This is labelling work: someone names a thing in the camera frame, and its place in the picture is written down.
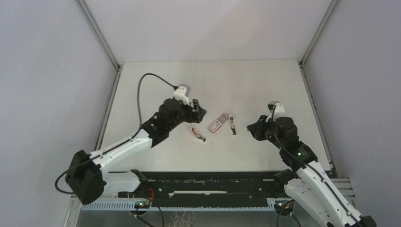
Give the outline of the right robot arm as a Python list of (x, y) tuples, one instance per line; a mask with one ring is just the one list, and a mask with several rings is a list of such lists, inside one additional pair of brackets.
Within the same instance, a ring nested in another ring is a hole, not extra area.
[(371, 216), (363, 216), (326, 174), (316, 154), (303, 143), (290, 117), (272, 120), (261, 115), (247, 130), (257, 141), (267, 140), (279, 149), (288, 169), (275, 175), (273, 190), (289, 196), (323, 227), (375, 227)]

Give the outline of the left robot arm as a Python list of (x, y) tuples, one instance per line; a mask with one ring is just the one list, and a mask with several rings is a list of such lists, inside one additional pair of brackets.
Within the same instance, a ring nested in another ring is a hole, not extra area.
[(114, 192), (131, 192), (136, 197), (142, 197), (147, 193), (148, 185), (140, 173), (113, 173), (113, 166), (155, 147), (183, 122), (200, 123), (206, 113), (207, 110), (199, 105), (197, 99), (189, 105), (174, 98), (167, 99), (133, 135), (105, 149), (91, 153), (83, 150), (76, 152), (66, 171), (65, 182), (84, 205), (91, 204), (103, 194)]

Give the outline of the white grey stapler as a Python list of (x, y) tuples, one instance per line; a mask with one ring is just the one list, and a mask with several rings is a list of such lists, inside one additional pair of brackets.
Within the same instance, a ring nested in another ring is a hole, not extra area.
[(230, 126), (230, 130), (232, 132), (232, 135), (235, 136), (236, 135), (236, 127), (235, 127), (235, 118), (233, 115), (229, 116), (229, 126)]

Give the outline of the red white staple box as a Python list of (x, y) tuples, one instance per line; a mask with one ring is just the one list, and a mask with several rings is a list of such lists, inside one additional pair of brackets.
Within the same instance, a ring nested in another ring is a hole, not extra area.
[(208, 130), (211, 133), (217, 132), (228, 119), (229, 119), (229, 115), (227, 113), (221, 114), (216, 120), (214, 120), (208, 126)]

